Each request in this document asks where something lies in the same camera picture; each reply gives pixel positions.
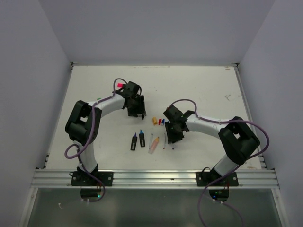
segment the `marker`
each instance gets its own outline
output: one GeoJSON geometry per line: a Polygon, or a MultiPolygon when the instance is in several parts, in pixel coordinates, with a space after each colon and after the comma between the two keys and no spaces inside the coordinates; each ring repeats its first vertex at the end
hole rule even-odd
{"type": "Polygon", "coordinates": [[[135,132],[133,138],[132,138],[132,144],[131,144],[131,150],[136,150],[137,145],[137,133],[135,132]]]}
{"type": "Polygon", "coordinates": [[[140,130],[140,133],[139,133],[139,140],[140,140],[140,146],[142,148],[145,147],[145,138],[144,138],[144,133],[142,132],[142,130],[140,130]]]}

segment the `metal extrusion frame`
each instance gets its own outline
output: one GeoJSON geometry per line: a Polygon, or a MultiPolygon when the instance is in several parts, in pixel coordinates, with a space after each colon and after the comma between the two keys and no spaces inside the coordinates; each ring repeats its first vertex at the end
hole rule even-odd
{"type": "Polygon", "coordinates": [[[272,194],[274,197],[274,201],[276,204],[276,210],[280,217],[282,227],[290,227],[290,222],[289,222],[289,219],[286,214],[286,209],[285,209],[284,203],[282,201],[280,189],[272,189],[271,191],[272,191],[272,194]]]}
{"type": "MultiPolygon", "coordinates": [[[[73,170],[36,170],[32,188],[94,188],[71,186],[73,170]]],[[[201,189],[196,183],[199,170],[110,170],[114,173],[113,185],[119,189],[201,189]]],[[[238,170],[239,186],[234,189],[278,189],[274,170],[238,170]]]]}
{"type": "Polygon", "coordinates": [[[38,188],[29,189],[27,200],[25,202],[22,216],[19,221],[19,227],[27,227],[37,197],[37,193],[38,188]]]}

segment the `white robotic arm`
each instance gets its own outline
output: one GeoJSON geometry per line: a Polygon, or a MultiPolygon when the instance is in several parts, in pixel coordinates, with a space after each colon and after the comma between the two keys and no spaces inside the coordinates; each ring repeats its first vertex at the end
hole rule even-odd
{"type": "MultiPolygon", "coordinates": [[[[224,176],[236,166],[243,165],[250,155],[260,145],[260,141],[245,123],[212,123],[200,120],[194,111],[182,113],[171,105],[164,115],[170,122],[165,123],[168,143],[175,143],[184,138],[183,131],[197,131],[221,140],[226,155],[210,171],[210,181],[224,176]]],[[[229,120],[212,119],[215,122],[228,122],[229,120]]]]}
{"type": "MultiPolygon", "coordinates": [[[[88,102],[89,106],[93,106],[95,102],[88,102]]],[[[98,108],[101,110],[101,118],[105,115],[115,111],[115,110],[121,110],[124,106],[125,99],[119,95],[115,94],[111,99],[106,100],[102,103],[99,103],[95,106],[95,108],[98,108]]],[[[83,149],[83,145],[79,143],[78,141],[74,140],[74,144],[77,144],[79,149],[83,149]]],[[[79,162],[78,167],[84,171],[83,166],[91,173],[94,169],[97,167],[97,162],[95,159],[95,153],[94,153],[94,143],[90,143],[85,152],[80,154],[81,162],[79,162]]]]}
{"type": "Polygon", "coordinates": [[[127,108],[128,116],[141,116],[142,119],[144,118],[146,115],[144,96],[137,94],[139,89],[141,89],[139,85],[129,81],[122,89],[115,91],[115,94],[112,97],[106,98],[102,102],[99,101],[97,104],[96,102],[76,102],[65,126],[65,131],[69,134],[73,143],[78,147],[78,151],[85,150],[78,154],[80,156],[78,168],[81,171],[84,172],[86,169],[88,172],[92,173],[98,169],[94,155],[93,141],[98,134],[100,119],[102,117],[115,110],[127,108]],[[94,108],[95,114],[94,121],[92,119],[92,108],[94,108]],[[87,145],[92,130],[93,134],[87,145]]]}

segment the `white table surface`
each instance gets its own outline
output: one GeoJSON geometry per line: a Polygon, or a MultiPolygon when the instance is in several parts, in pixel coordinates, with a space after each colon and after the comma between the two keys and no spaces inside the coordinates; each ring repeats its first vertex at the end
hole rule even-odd
{"type": "MultiPolygon", "coordinates": [[[[68,160],[64,151],[72,141],[64,127],[78,100],[93,101],[111,95],[115,78],[140,84],[145,97],[144,120],[127,116],[127,110],[115,111],[101,119],[94,150],[99,169],[111,170],[198,170],[212,168],[225,154],[221,142],[198,132],[184,132],[185,138],[173,150],[163,149],[165,126],[154,126],[152,117],[164,118],[163,112],[173,101],[189,98],[196,101],[198,113],[214,118],[240,116],[248,119],[233,67],[198,66],[75,66],[68,85],[58,125],[50,147],[48,169],[75,169],[77,159],[68,160]],[[160,136],[154,154],[148,146],[131,151],[134,133],[143,130],[148,145],[160,136]]],[[[194,110],[190,102],[175,105],[181,111],[194,110]]],[[[241,169],[261,169],[255,157],[241,169]]]]}

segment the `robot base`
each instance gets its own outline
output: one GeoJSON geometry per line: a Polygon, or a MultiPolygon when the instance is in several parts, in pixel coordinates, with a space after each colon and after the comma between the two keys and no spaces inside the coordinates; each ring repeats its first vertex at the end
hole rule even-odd
{"type": "MultiPolygon", "coordinates": [[[[214,181],[215,179],[211,178],[211,173],[210,172],[196,172],[196,181],[197,181],[197,186],[198,187],[205,187],[207,186],[210,182],[214,181]]],[[[229,184],[229,186],[239,186],[238,182],[238,177],[236,173],[232,173],[226,178],[220,180],[217,183],[212,184],[212,186],[226,186],[229,184]]]]}
{"type": "MultiPolygon", "coordinates": [[[[114,173],[110,171],[99,172],[98,166],[91,172],[91,174],[100,179],[104,186],[110,187],[113,184],[114,173]]],[[[95,179],[91,178],[84,171],[77,167],[77,171],[70,172],[71,186],[98,186],[95,179]]]]}

